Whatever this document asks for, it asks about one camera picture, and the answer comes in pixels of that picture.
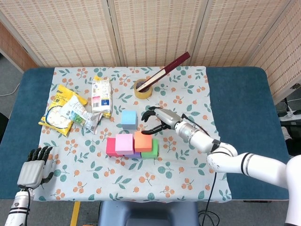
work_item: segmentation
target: pink cube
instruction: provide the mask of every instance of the pink cube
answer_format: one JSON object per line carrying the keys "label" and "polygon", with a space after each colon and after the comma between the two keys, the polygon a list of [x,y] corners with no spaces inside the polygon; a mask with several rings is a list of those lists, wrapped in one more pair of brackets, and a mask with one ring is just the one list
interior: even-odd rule
{"label": "pink cube", "polygon": [[107,138],[107,148],[106,148],[106,151],[108,156],[112,157],[112,156],[115,156],[115,157],[120,157],[122,155],[118,155],[115,151],[115,138]]}
{"label": "pink cube", "polygon": [[117,134],[115,141],[115,151],[117,154],[134,154],[133,134]]}

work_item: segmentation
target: table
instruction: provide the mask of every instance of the table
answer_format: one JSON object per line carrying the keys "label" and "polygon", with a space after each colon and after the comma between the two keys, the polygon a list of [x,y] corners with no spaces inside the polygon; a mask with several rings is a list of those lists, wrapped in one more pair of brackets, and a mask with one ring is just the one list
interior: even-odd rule
{"label": "table", "polygon": [[[252,152],[287,162],[288,154],[265,72],[256,67],[209,67],[206,70],[221,141],[234,145],[238,153]],[[53,71],[53,68],[37,68],[24,73],[0,145],[0,178],[6,182],[0,189],[0,198],[14,197],[24,159],[28,151],[38,145],[40,125],[36,122],[46,109]],[[232,199],[288,198],[285,189],[243,175],[228,174],[227,178]]]}

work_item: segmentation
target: tape roll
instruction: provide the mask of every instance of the tape roll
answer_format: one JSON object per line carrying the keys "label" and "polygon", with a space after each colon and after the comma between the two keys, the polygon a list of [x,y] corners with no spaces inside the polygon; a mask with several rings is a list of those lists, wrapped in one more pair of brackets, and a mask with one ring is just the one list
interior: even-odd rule
{"label": "tape roll", "polygon": [[146,91],[144,92],[139,92],[137,91],[137,87],[141,86],[144,82],[146,81],[146,79],[138,79],[135,83],[134,83],[134,94],[137,98],[139,99],[146,99],[149,98],[151,96],[151,92],[152,92],[152,86],[149,87]]}

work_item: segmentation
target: foam block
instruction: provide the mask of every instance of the foam block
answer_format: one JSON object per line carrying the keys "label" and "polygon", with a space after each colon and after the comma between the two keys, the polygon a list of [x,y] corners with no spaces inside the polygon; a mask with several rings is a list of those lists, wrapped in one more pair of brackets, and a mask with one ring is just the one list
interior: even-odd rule
{"label": "foam block", "polygon": [[115,151],[117,154],[134,154],[133,134],[117,134],[115,141]]}
{"label": "foam block", "polygon": [[123,110],[121,116],[121,125],[123,129],[137,129],[136,111]]}
{"label": "foam block", "polygon": [[135,132],[135,152],[151,152],[152,135]]}
{"label": "foam block", "polygon": [[141,153],[134,151],[134,154],[127,154],[124,157],[140,159],[141,158]]}
{"label": "foam block", "polygon": [[115,138],[107,138],[107,147],[105,152],[107,153],[108,156],[115,156],[115,157],[120,157],[122,155],[118,155],[115,151]]}
{"label": "foam block", "polygon": [[145,159],[152,159],[158,156],[158,140],[152,140],[152,150],[151,152],[141,152],[141,157]]}

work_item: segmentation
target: food package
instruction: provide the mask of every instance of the food package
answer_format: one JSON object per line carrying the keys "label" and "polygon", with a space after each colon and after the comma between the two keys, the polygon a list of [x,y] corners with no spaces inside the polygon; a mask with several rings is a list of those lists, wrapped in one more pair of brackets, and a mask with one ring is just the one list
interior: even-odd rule
{"label": "food package", "polygon": [[73,122],[84,126],[96,134],[97,124],[102,117],[102,113],[89,113],[79,102],[76,96],[73,96],[60,110],[59,113]]}
{"label": "food package", "polygon": [[110,118],[112,112],[112,88],[109,80],[102,80],[95,76],[92,81],[92,113],[102,112]]}
{"label": "food package", "polygon": [[72,126],[72,121],[61,116],[59,110],[71,99],[73,95],[77,96],[82,105],[87,104],[86,99],[80,97],[78,94],[66,87],[59,85],[55,98],[46,110],[45,115],[39,121],[39,125],[56,129],[66,136]]}

